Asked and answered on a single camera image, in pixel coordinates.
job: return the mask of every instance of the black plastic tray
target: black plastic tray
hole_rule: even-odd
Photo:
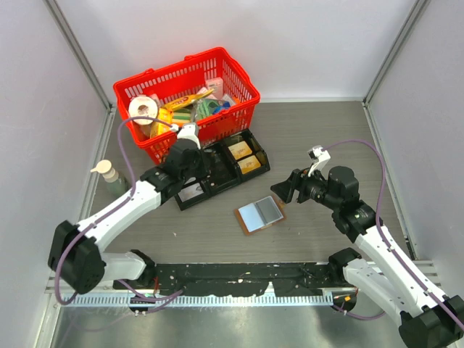
[[[246,174],[242,174],[238,161],[233,157],[228,147],[238,142],[246,141],[252,153],[239,159],[243,160],[248,156],[256,156],[260,161],[261,167],[252,170]],[[203,189],[203,193],[189,200],[182,201],[179,195],[175,195],[175,200],[181,210],[185,210],[195,204],[203,202],[221,192],[231,189],[245,181],[255,178],[270,170],[268,156],[264,149],[257,142],[253,133],[249,129],[243,130],[240,133],[234,134],[220,140],[213,145],[209,145],[204,149],[205,155],[210,161],[211,173],[206,178],[196,179],[184,185],[183,189],[199,183]]]

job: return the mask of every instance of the gray floor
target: gray floor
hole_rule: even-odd
[[[127,173],[116,141],[119,123],[117,115],[106,158]],[[294,168],[307,167],[307,150],[314,145],[348,138],[372,141],[361,103],[260,104],[251,130],[268,153],[270,172],[183,212],[172,199],[136,221],[111,243],[108,251],[140,249],[156,262],[292,262],[324,261],[334,252],[350,247],[349,240],[334,227],[331,212],[314,202],[288,204],[286,221],[253,236],[243,234],[233,210],[269,195],[270,186],[288,178]],[[128,130],[123,139],[136,175],[153,166],[148,155],[132,142]],[[345,165],[355,171],[362,199],[375,207],[381,170],[372,151],[361,144],[347,144],[333,149],[331,156],[330,167]],[[100,181],[93,211],[111,201]],[[406,250],[388,190],[381,216]]]
[[[103,328],[127,313],[127,308],[65,308],[51,347],[406,347],[387,316],[358,321],[329,307],[172,309],[146,317],[124,318],[96,333],[70,327],[76,314],[79,327]]]

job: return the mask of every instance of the red plastic basket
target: red plastic basket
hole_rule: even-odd
[[[123,120],[127,120],[129,104],[139,94],[156,94],[163,103],[168,103],[195,94],[204,86],[205,80],[216,77],[223,79],[224,93],[239,99],[240,103],[198,122],[199,140],[202,146],[206,146],[248,128],[254,107],[260,101],[260,93],[245,70],[222,47],[187,56],[182,62],[158,70],[148,69],[116,82],[113,89],[117,108]],[[163,155],[177,139],[174,132],[148,138],[136,123],[127,125],[137,146],[145,150],[156,164],[162,161]]]

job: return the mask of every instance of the yellow item in tray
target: yellow item in tray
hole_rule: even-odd
[[[171,124],[173,122],[173,114],[172,112],[167,111],[164,107],[160,107],[157,119]],[[163,125],[159,122],[153,122],[152,129],[150,130],[150,138],[154,138],[155,136],[166,133],[169,130],[170,127],[167,127],[166,125]]]
[[[252,150],[249,148],[246,141],[240,141],[237,144],[229,146],[229,150],[231,150],[232,156],[236,160],[252,154]]]
[[[255,170],[259,167],[261,167],[260,161],[256,158],[256,156],[250,156],[247,157],[246,159],[243,159],[242,161],[237,162],[240,166],[240,170],[242,174],[247,174],[248,172],[251,172],[252,170]]]
[[[214,91],[215,91],[214,89],[208,89],[204,93],[191,94],[190,96],[183,96],[183,97],[181,97],[179,99],[173,100],[173,101],[165,104],[163,107],[165,109],[169,110],[169,111],[177,111],[179,109],[187,107],[190,104],[193,104],[198,99],[209,96]]]

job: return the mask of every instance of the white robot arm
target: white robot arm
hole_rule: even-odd
[[[57,269],[58,260],[71,240],[87,226],[95,225],[73,247],[62,267],[61,277],[79,294],[89,292],[100,281],[128,279],[144,285],[152,280],[154,263],[140,251],[113,254],[105,250],[133,222],[176,195],[189,178],[202,178],[209,173],[200,149],[198,126],[195,123],[184,125],[177,138],[166,160],[146,171],[136,182],[133,194],[126,192],[76,225],[65,221],[57,226],[48,262],[52,270]],[[113,212],[126,199],[130,200]],[[108,216],[95,223],[104,215]]]
[[[308,153],[311,167],[294,170],[286,181],[271,186],[271,190],[285,203],[291,202],[297,190],[298,203],[312,199],[333,210],[335,226],[382,272],[374,271],[359,253],[348,248],[329,257],[340,279],[362,289],[378,304],[398,325],[408,347],[444,347],[460,339],[463,331],[443,307],[462,322],[464,301],[459,296],[449,298],[435,286],[401,250],[383,222],[380,220],[379,226],[376,225],[376,212],[360,200],[359,182],[351,169],[333,167],[326,180],[320,170],[330,155],[321,146]],[[426,290],[418,280],[426,284]]]

